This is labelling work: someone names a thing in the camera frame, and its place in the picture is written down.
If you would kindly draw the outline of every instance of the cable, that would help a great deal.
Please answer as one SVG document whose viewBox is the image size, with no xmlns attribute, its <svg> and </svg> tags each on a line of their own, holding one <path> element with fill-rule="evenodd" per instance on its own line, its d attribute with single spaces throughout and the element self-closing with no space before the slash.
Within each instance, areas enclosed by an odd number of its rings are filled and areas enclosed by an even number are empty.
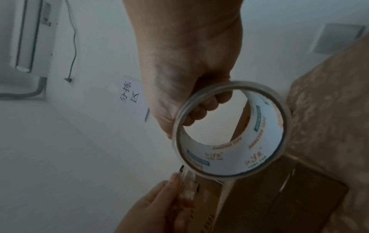
<svg viewBox="0 0 369 233">
<path fill-rule="evenodd" d="M 41 94 L 46 87 L 47 78 L 40 77 L 38 80 L 37 89 L 34 92 L 24 94 L 13 94 L 13 93 L 0 93 L 0 99 L 25 99 L 29 97 L 38 96 Z"/>
<path fill-rule="evenodd" d="M 73 28 L 73 31 L 74 31 L 74 35 L 73 35 L 73 44 L 74 44 L 74 58 L 73 58 L 73 61 L 72 61 L 72 64 L 70 65 L 70 70 L 69 70 L 69 75 L 67 78 L 65 78 L 64 80 L 66 80 L 68 83 L 71 83 L 72 82 L 72 78 L 71 78 L 71 75 L 72 75 L 72 70 L 73 70 L 73 66 L 74 66 L 74 62 L 76 61 L 76 57 L 77 57 L 77 45 L 76 45 L 76 27 L 75 25 L 73 24 L 73 20 L 72 20 L 72 16 L 71 16 L 71 6 L 70 6 L 70 3 L 68 0 L 65 0 L 65 4 L 68 8 L 68 15 L 69 15 L 69 22 Z"/>
</svg>

